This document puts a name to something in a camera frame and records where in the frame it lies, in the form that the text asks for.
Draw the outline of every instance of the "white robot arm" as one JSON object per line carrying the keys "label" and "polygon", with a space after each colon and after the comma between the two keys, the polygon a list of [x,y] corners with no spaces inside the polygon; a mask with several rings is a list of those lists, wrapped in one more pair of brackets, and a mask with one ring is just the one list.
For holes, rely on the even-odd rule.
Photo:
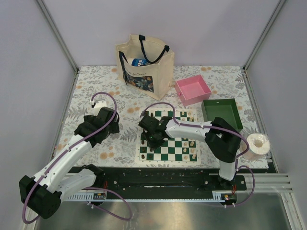
{"label": "white robot arm", "polygon": [[142,135],[147,140],[151,150],[160,147],[165,138],[188,138],[206,142],[215,157],[220,160],[219,176],[227,181],[233,180],[236,174],[236,155],[241,139],[228,132],[204,128],[204,126],[215,126],[236,132],[222,118],[215,118],[213,122],[180,121],[178,124],[171,117],[162,117],[159,121],[154,117],[145,115],[139,126],[145,130]]}
{"label": "white robot arm", "polygon": [[[94,105],[94,114],[84,116],[84,122],[79,124],[65,148],[32,178],[25,175],[19,181],[22,202],[26,203],[28,199],[27,206],[47,219],[57,211],[61,202],[67,197],[86,187],[101,186],[101,177],[98,176],[103,172],[93,165],[85,167],[68,179],[63,180],[63,178],[97,143],[101,144],[109,134],[119,132],[119,116],[116,113],[112,119],[113,114],[114,110],[107,108],[105,102],[97,102]],[[28,195],[34,186],[35,189],[29,199]]]}

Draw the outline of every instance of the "pink tray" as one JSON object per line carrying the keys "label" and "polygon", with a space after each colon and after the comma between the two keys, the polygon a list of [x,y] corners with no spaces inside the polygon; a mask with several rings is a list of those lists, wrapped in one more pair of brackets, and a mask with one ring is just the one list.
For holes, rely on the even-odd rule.
{"label": "pink tray", "polygon": [[211,90],[200,74],[176,81],[175,90],[184,106],[209,99],[211,95]]}

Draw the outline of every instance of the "green and white chessboard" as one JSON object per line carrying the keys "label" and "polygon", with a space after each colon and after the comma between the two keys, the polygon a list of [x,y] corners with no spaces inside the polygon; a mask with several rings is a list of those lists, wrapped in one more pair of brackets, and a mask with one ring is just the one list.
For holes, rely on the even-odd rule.
{"label": "green and white chessboard", "polygon": [[[173,110],[167,108],[149,109],[148,114],[160,120],[163,116],[173,116]],[[175,117],[178,120],[197,121],[196,110],[177,109]],[[172,165],[198,165],[201,163],[199,142],[185,138],[165,139],[163,145],[154,151],[150,151],[145,138],[141,133],[143,129],[138,127],[135,161],[139,164],[172,164]]]}

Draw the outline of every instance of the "tote bag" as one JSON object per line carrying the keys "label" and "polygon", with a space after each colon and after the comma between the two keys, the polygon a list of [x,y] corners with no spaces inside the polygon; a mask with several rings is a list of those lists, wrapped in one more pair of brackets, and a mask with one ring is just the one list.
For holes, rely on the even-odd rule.
{"label": "tote bag", "polygon": [[[118,78],[128,86],[161,100],[173,81],[174,52],[157,38],[130,35],[128,42],[116,45]],[[132,66],[131,58],[145,59],[149,65]]]}

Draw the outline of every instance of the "green box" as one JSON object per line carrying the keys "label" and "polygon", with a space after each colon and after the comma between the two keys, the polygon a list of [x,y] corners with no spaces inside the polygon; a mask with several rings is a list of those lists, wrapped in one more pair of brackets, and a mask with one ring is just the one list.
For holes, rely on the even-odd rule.
{"label": "green box", "polygon": [[228,122],[236,131],[240,132],[243,129],[234,98],[203,100],[201,109],[204,121],[213,121],[216,117],[220,117]]}

